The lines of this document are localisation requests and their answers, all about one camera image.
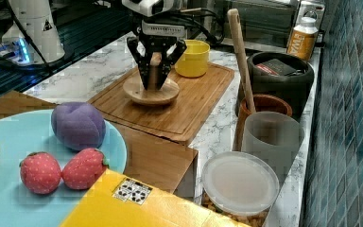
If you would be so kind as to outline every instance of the yellow cup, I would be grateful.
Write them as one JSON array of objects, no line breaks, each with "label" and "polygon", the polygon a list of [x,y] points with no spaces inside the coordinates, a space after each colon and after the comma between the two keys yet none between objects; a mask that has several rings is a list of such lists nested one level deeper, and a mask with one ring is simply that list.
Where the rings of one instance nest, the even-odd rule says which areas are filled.
[{"label": "yellow cup", "polygon": [[187,49],[175,64],[176,72],[184,77],[196,78],[208,70],[210,46],[197,40],[185,40]]}]

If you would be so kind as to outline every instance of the bottle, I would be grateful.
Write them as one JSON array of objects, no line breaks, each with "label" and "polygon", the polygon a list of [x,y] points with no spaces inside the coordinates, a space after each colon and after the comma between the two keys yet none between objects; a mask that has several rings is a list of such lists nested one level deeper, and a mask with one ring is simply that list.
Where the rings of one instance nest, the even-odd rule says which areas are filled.
[{"label": "bottle", "polygon": [[318,36],[315,22],[314,18],[302,17],[300,24],[293,28],[287,46],[287,54],[297,56],[304,61],[308,61],[311,58]]}]

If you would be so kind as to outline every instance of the light blue plate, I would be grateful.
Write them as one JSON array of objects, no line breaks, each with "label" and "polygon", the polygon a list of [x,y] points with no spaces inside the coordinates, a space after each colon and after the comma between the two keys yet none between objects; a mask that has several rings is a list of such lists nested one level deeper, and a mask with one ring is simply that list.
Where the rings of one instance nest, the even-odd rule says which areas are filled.
[{"label": "light blue plate", "polygon": [[[19,164],[31,152],[48,151],[61,169],[76,154],[57,140],[51,114],[52,110],[36,111],[0,120],[0,227],[58,226],[86,193],[71,190],[61,181],[52,194],[36,195],[20,179]],[[125,142],[113,125],[105,123],[106,135],[99,149],[108,159],[110,169],[123,173],[127,160]]]}]

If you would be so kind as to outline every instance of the brown pot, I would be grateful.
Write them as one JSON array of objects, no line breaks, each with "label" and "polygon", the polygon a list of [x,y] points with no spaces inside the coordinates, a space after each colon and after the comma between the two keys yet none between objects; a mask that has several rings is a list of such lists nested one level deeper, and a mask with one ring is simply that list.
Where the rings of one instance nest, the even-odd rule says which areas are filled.
[{"label": "brown pot", "polygon": [[[277,112],[280,114],[286,114],[291,116],[293,114],[290,105],[285,101],[281,100],[279,97],[256,94],[253,95],[255,111],[263,112]],[[244,124],[247,117],[251,115],[249,109],[247,109],[246,99],[243,98],[240,102],[240,108],[238,111],[237,125],[235,128],[234,141],[233,141],[233,151],[241,151],[241,141],[243,138]]]}]

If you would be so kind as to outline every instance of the strawberry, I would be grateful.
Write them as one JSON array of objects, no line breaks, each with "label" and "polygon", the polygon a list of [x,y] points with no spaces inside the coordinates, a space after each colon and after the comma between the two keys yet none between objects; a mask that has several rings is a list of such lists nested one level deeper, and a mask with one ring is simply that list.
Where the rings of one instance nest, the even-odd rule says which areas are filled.
[{"label": "strawberry", "polygon": [[20,176],[31,192],[48,194],[61,182],[61,167],[51,154],[34,152],[20,163]]},{"label": "strawberry", "polygon": [[96,148],[80,151],[64,167],[61,176],[72,189],[88,189],[108,168],[104,154]]}]

